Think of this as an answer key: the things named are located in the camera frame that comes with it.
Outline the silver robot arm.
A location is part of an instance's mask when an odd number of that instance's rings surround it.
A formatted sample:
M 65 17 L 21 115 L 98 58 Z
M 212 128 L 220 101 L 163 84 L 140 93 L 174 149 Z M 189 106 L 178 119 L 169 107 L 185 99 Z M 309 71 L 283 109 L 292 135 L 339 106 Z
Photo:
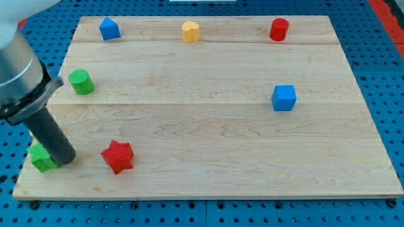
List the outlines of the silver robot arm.
M 20 21 L 60 0 L 1 1 L 1 118 L 15 125 L 45 107 L 63 85 L 54 79 L 20 32 Z

